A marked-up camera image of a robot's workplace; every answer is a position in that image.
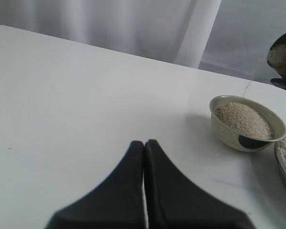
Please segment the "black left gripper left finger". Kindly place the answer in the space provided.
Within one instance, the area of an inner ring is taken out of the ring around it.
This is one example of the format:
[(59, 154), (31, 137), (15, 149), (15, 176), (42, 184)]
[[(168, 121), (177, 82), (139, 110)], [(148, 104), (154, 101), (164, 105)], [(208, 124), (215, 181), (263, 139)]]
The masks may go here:
[(119, 164), (93, 191), (55, 212), (48, 229), (144, 229), (144, 144), (132, 141)]

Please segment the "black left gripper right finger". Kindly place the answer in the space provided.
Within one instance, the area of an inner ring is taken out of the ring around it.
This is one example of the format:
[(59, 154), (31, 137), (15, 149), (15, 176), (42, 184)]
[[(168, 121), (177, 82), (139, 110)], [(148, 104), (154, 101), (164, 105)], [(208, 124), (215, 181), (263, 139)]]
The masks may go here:
[(241, 210), (189, 180), (156, 140), (145, 143), (144, 188), (151, 229), (253, 229)]

